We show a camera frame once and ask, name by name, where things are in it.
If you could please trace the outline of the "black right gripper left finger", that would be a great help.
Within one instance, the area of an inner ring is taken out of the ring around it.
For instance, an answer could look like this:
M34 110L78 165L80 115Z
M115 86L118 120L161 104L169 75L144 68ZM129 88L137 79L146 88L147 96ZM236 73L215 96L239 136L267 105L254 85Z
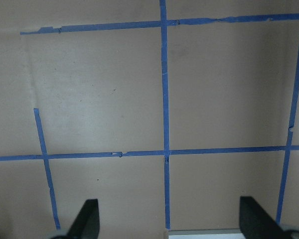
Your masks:
M100 232L98 199L88 199L67 232L70 239L97 239Z

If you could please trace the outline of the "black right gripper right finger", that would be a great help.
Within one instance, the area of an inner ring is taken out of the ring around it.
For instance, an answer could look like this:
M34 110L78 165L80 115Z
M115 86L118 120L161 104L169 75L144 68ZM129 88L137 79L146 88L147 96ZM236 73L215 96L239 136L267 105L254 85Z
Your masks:
M246 239L283 239L284 231L250 196L241 196L239 228Z

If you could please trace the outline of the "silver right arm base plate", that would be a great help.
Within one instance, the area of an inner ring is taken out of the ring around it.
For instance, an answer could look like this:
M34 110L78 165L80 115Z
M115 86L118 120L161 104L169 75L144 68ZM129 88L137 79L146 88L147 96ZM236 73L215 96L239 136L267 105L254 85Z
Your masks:
M169 231L168 239L244 239L239 229Z

